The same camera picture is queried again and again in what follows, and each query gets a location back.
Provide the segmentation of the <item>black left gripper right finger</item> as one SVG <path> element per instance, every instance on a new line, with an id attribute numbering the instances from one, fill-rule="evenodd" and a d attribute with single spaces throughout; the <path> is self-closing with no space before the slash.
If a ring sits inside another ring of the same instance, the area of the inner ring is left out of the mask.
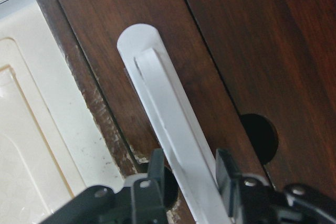
<path id="1" fill-rule="evenodd" d="M 268 185 L 256 175 L 243 174 L 228 150 L 216 150 L 216 181 L 233 223 L 270 223 Z"/>

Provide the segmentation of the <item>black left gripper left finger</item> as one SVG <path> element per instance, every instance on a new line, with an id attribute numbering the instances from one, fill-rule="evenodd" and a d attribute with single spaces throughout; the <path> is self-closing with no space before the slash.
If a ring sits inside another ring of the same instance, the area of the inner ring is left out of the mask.
<path id="1" fill-rule="evenodd" d="M 164 153 L 152 152 L 147 177 L 131 186 L 132 223 L 166 223 L 164 206 Z"/>

